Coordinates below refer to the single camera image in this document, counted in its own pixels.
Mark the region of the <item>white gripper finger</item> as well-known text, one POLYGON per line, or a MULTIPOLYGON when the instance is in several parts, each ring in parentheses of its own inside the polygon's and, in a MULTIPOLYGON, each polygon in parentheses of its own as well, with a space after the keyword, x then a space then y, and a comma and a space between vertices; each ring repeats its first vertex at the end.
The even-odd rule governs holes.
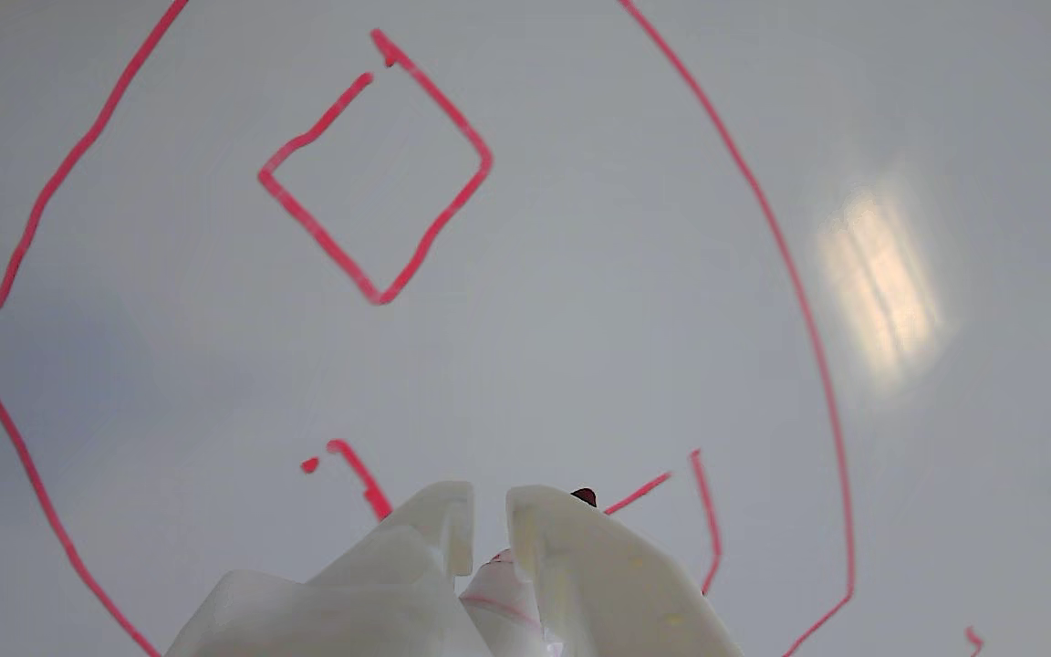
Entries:
POLYGON ((663 550, 574 495, 507 495, 510 549, 539 619, 566 656, 741 656, 716 611, 663 550))
POLYGON ((455 579, 473 570, 473 487, 424 487, 306 582, 229 571, 171 656, 487 656, 455 579))

